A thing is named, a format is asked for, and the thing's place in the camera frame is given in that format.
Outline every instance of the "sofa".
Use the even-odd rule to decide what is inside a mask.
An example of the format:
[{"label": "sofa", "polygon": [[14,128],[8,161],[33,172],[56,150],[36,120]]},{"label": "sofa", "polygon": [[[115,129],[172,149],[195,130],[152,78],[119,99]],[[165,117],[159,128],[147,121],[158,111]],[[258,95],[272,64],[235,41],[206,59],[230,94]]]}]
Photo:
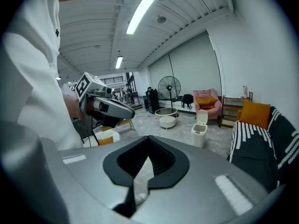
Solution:
[{"label": "sofa", "polygon": [[236,121],[227,160],[269,192],[296,178],[299,132],[271,106],[268,129]]},{"label": "sofa", "polygon": [[193,103],[194,103],[194,106],[195,106],[195,110],[196,110],[196,112],[198,110],[200,110],[200,106],[196,102],[196,97],[206,98],[206,97],[209,97],[209,96],[217,99],[217,101],[214,103],[214,108],[206,110],[207,115],[208,115],[208,119],[217,119],[218,118],[218,111],[219,111],[220,106],[221,106],[221,102],[217,97],[217,93],[216,93],[215,89],[209,89],[209,90],[205,90],[205,91],[193,91]]}]

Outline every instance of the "trash can lid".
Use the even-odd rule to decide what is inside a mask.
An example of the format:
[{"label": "trash can lid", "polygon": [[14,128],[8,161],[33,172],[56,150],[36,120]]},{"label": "trash can lid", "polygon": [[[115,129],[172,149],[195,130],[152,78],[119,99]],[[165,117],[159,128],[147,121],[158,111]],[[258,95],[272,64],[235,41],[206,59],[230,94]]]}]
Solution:
[{"label": "trash can lid", "polygon": [[201,125],[205,125],[207,123],[207,111],[198,110],[196,112],[196,122]]}]

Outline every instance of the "ceiling light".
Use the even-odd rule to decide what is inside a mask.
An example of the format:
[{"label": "ceiling light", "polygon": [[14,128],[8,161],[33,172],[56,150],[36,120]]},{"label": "ceiling light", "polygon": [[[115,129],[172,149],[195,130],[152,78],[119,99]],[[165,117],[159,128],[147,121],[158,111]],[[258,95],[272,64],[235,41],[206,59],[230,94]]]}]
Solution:
[{"label": "ceiling light", "polygon": [[129,24],[129,27],[127,29],[127,34],[133,34],[140,23],[142,17],[146,13],[146,11],[149,9],[150,5],[154,2],[154,0],[142,0],[139,4],[138,8],[136,9],[133,18]]},{"label": "ceiling light", "polygon": [[118,69],[120,66],[121,66],[121,61],[122,61],[122,56],[119,56],[118,58],[117,58],[117,62],[116,62],[116,69]]}]

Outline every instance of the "ceiling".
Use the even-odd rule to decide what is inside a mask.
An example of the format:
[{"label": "ceiling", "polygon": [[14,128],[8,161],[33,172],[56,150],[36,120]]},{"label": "ceiling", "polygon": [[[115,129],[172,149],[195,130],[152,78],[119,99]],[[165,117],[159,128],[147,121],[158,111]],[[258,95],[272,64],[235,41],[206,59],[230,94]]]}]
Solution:
[{"label": "ceiling", "polygon": [[[128,23],[141,0],[74,0],[60,3],[60,55],[64,82],[82,72],[103,75],[135,71],[171,37],[205,16],[231,5],[231,0],[155,0],[133,35]],[[158,23],[159,16],[166,18]],[[116,70],[117,56],[123,56]]]}]

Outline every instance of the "white trash can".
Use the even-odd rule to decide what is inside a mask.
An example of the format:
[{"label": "white trash can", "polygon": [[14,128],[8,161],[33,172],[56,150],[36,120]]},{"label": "white trash can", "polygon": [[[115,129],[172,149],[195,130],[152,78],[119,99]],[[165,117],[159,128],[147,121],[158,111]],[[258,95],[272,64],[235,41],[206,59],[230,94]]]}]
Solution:
[{"label": "white trash can", "polygon": [[196,112],[196,124],[191,130],[192,145],[203,147],[206,140],[207,131],[207,111],[198,110]]}]

